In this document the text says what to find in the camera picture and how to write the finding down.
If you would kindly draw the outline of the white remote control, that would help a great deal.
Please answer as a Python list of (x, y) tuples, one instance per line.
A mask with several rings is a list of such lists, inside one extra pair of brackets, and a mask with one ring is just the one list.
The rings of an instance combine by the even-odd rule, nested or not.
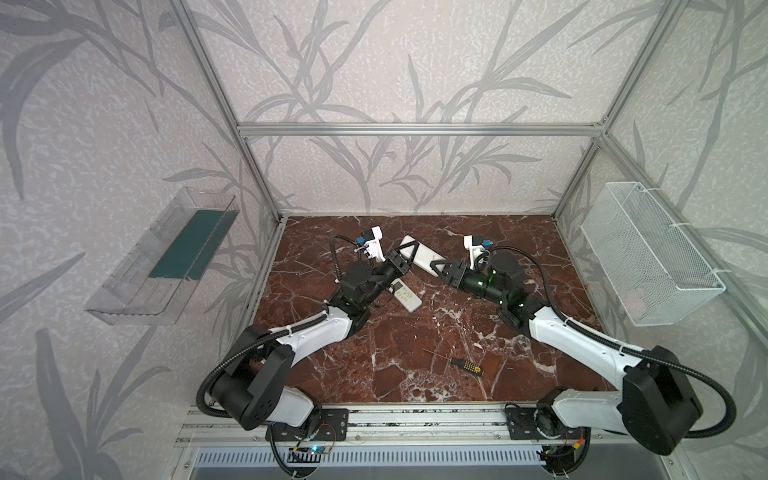
[[(410, 235), (406, 235), (402, 239), (401, 244), (403, 244), (403, 243), (405, 243), (407, 241), (410, 241), (410, 240), (415, 240), (415, 238), (413, 238)], [(428, 246), (420, 243), (420, 248), (419, 248), (418, 253), (416, 255), (416, 260), (414, 262), (414, 265), (419, 267), (420, 269), (424, 270), (425, 272), (429, 273), (433, 277), (436, 277), (431, 272), (431, 270), (429, 269), (429, 266), (430, 266), (430, 262), (432, 260), (437, 260), (437, 259), (445, 259), (445, 257), (443, 257), (442, 255), (438, 254), (437, 252), (435, 252), (434, 250), (432, 250)]]

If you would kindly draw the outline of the black yellow screwdriver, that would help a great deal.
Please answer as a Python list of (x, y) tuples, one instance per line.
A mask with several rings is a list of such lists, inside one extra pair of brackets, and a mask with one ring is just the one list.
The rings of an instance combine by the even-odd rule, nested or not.
[(477, 365), (477, 364), (475, 364), (475, 363), (473, 363), (473, 362), (471, 362), (469, 360), (455, 358), (455, 357), (448, 357), (446, 355), (443, 355), (443, 354), (440, 354), (440, 353), (437, 353), (437, 352), (434, 352), (432, 350), (428, 350), (428, 349), (425, 349), (425, 348), (423, 348), (423, 351), (425, 351), (425, 352), (427, 352), (427, 353), (429, 353), (429, 354), (431, 354), (433, 356), (442, 358), (442, 359), (446, 360), (450, 365), (453, 365), (454, 367), (456, 367), (456, 368), (458, 368), (458, 369), (460, 369), (460, 370), (462, 370), (462, 371), (464, 371), (466, 373), (474, 375), (476, 377), (482, 377), (484, 375), (484, 369), (480, 365)]

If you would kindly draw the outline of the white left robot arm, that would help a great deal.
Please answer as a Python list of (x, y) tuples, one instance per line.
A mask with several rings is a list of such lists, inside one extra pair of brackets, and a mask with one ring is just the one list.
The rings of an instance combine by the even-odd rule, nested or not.
[(296, 323), (273, 329), (247, 327), (220, 363), (202, 380), (195, 396), (198, 410), (232, 418), (246, 431), (279, 424), (311, 436), (321, 428), (321, 405), (286, 385), (292, 368), (311, 354), (358, 333), (371, 317), (379, 295), (407, 274), (420, 243), (395, 247), (373, 267), (359, 260), (346, 273), (321, 310)]

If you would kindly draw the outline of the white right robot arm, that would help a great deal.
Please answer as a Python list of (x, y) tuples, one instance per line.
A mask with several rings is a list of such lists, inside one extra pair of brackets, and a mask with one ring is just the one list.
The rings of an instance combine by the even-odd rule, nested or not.
[(537, 405), (544, 434), (552, 436), (566, 427), (606, 430), (628, 435), (659, 455), (672, 453), (686, 438), (701, 436), (694, 425), (703, 407), (691, 382), (706, 377), (679, 364), (671, 351), (627, 345), (566, 317), (552, 300), (525, 290), (524, 271), (507, 253), (493, 256), (483, 270), (442, 258), (427, 262), (425, 269), (443, 283), (495, 304), (512, 330), (567, 354), (613, 386), (612, 391), (551, 391)]

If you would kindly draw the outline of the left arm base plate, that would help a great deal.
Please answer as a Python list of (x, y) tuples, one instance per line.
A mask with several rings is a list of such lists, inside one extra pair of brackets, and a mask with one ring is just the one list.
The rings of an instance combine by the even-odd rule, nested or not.
[(325, 408), (313, 411), (299, 427), (286, 423), (269, 426), (267, 439), (275, 437), (277, 442), (317, 440), (321, 442), (343, 441), (347, 436), (350, 411), (346, 408)]

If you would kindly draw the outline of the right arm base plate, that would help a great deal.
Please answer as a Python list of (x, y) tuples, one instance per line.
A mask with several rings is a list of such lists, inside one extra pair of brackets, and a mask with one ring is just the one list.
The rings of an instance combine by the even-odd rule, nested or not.
[(565, 426), (550, 407), (539, 408), (506, 403), (503, 408), (511, 440), (552, 441), (567, 445), (583, 443), (591, 436), (586, 428)]

